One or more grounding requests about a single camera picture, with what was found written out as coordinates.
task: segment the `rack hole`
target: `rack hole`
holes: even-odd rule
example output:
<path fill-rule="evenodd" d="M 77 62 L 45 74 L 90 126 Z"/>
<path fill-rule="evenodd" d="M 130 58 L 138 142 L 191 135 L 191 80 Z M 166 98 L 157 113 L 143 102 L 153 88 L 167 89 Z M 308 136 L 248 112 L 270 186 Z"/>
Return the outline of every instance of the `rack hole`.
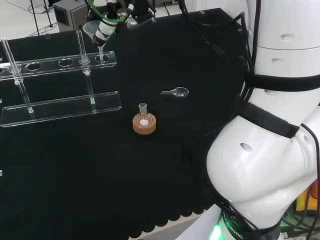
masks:
<path fill-rule="evenodd" d="M 31 62 L 29 63 L 27 66 L 25 66 L 26 69 L 28 69 L 29 71 L 36 71 L 39 68 L 41 68 L 41 63 L 39 62 Z"/>
<path fill-rule="evenodd" d="M 61 60 L 59 61 L 59 65 L 60 65 L 61 67 L 69 67 L 69 66 L 71 66 L 72 64 L 74 64 L 74 61 L 73 61 L 72 59 L 70 59 L 70 58 L 64 58 L 64 59 L 61 59 Z"/>
<path fill-rule="evenodd" d="M 21 66 L 17 66 L 17 68 L 18 68 L 18 69 L 17 69 L 18 72 L 21 72 Z M 12 74 L 12 72 L 13 72 L 13 71 L 12 71 L 12 67 L 9 67 L 9 72 Z"/>
<path fill-rule="evenodd" d="M 265 89 L 264 92 L 270 96 L 276 96 L 278 95 L 278 92 L 277 91 L 272 91 L 272 90 L 267 90 Z"/>
<path fill-rule="evenodd" d="M 249 152 L 249 153 L 252 152 L 252 147 L 250 145 L 245 144 L 245 143 L 241 143 L 240 145 L 241 145 L 242 149 L 245 150 L 246 152 Z"/>
<path fill-rule="evenodd" d="M 309 138 L 306 135 L 304 135 L 303 139 L 306 143 L 309 143 Z"/>
<path fill-rule="evenodd" d="M 107 54 L 104 54 L 102 61 L 100 60 L 100 56 L 96 56 L 96 57 L 95 57 L 95 60 L 96 60 L 98 63 L 104 63 L 104 62 L 106 62 L 106 61 L 109 60 L 109 56 L 108 56 Z"/>

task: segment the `black table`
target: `black table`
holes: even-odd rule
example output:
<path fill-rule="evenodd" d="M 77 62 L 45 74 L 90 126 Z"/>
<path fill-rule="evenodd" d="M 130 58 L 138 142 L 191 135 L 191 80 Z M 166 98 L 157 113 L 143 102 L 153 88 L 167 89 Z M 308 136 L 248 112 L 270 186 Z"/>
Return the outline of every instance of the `black table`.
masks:
<path fill-rule="evenodd" d="M 230 19 L 221 9 L 205 12 L 192 18 L 213 24 Z M 243 54 L 236 26 L 201 31 L 229 56 Z M 16 61 L 78 54 L 75 32 L 9 44 Z M 97 52 L 87 36 L 85 45 L 88 53 Z M 182 15 L 135 31 L 123 26 L 105 50 L 115 51 L 117 65 L 92 71 L 93 90 L 119 91 L 120 111 L 0 128 L 2 240 L 126 240 L 213 204 L 199 176 L 215 136 L 196 147 L 192 167 L 182 164 L 181 153 L 232 112 L 242 64 L 217 59 Z M 31 102 L 87 94 L 80 71 L 24 82 Z M 190 95 L 160 95 L 175 87 Z M 23 103 L 13 80 L 0 82 L 0 98 L 4 106 Z M 132 129 L 143 102 L 157 118 L 150 136 Z"/>

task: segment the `test tube rack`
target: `test tube rack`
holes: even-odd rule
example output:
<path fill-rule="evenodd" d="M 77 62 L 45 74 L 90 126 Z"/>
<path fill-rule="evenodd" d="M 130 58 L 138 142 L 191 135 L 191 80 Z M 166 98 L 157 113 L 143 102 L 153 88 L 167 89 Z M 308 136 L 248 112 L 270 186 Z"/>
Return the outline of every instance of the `test tube rack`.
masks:
<path fill-rule="evenodd" d="M 14 80 L 20 90 L 24 104 L 2 108 L 0 127 L 13 127 L 31 123 L 71 118 L 120 110 L 122 107 L 118 91 L 94 94 L 91 70 L 113 67 L 117 64 L 113 51 L 86 54 L 81 30 L 76 31 L 79 55 L 53 57 L 28 61 L 15 61 L 6 38 L 1 39 L 7 63 L 0 64 L 0 81 Z M 24 78 L 59 74 L 63 72 L 82 71 L 88 95 L 63 99 L 30 102 L 24 84 Z"/>

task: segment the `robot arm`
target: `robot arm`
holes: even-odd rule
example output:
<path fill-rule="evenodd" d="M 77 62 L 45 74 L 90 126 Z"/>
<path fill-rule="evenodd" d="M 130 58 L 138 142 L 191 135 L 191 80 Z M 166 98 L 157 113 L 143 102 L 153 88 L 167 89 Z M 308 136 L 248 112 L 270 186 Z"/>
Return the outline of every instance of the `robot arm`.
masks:
<path fill-rule="evenodd" d="M 119 18 L 118 10 L 122 8 L 123 5 L 127 8 L 126 15 L 122 17 L 121 21 L 115 22 L 115 20 Z M 103 46 L 107 42 L 108 38 L 115 32 L 118 24 L 125 23 L 128 20 L 127 27 L 134 29 L 142 23 L 154 19 L 156 12 L 147 0 L 124 0 L 122 3 L 118 0 L 111 0 L 107 5 L 97 7 L 97 9 L 105 13 L 104 18 L 102 19 L 99 17 L 99 14 L 90 9 L 87 19 L 93 20 L 98 18 L 101 21 L 92 39 L 93 43 L 98 47 Z"/>
<path fill-rule="evenodd" d="M 154 16 L 155 9 L 145 0 L 137 3 L 139 7 L 134 3 L 134 10 L 131 8 L 133 18 L 128 20 L 128 27 L 138 26 Z M 257 3 L 261 3 L 259 28 L 256 27 Z M 319 0 L 247 0 L 247 5 L 248 39 L 256 75 L 287 81 L 320 76 Z M 117 18 L 117 9 L 114 10 L 109 9 L 108 19 Z M 117 25 L 102 21 L 94 42 L 103 45 Z M 247 100 L 299 130 L 294 137 L 283 136 L 236 116 L 208 152 L 208 179 L 247 225 L 250 223 L 257 232 L 268 235 L 267 240 L 282 239 L 279 225 L 283 214 L 317 179 L 317 146 L 310 132 L 301 125 L 305 123 L 320 138 L 320 88 L 295 92 L 255 88 Z M 224 238 L 247 240 L 237 217 L 222 211 L 219 225 Z"/>

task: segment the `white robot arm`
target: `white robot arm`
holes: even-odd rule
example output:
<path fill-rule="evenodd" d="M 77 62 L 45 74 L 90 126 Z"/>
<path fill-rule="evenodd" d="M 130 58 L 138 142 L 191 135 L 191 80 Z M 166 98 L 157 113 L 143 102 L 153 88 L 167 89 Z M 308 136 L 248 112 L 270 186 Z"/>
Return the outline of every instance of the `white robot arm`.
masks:
<path fill-rule="evenodd" d="M 255 74 L 292 80 L 292 84 L 305 80 L 309 84 L 311 77 L 320 75 L 320 2 L 247 0 L 251 51 L 257 2 L 261 2 L 258 6 L 261 11 Z M 208 152 L 206 167 L 210 182 L 233 210 L 262 233 L 262 236 L 253 235 L 252 239 L 281 239 L 282 216 L 317 179 L 319 149 L 307 129 L 320 138 L 320 88 L 304 88 L 301 91 L 255 88 L 248 99 L 249 104 L 267 114 L 299 127 L 294 136 L 283 136 L 261 127 L 254 116 L 248 119 L 238 115 L 224 127 Z M 228 211 L 222 213 L 218 223 L 221 235 L 227 240 L 250 239 L 250 235 L 238 231 L 241 227 L 237 227 L 237 220 L 232 217 Z"/>

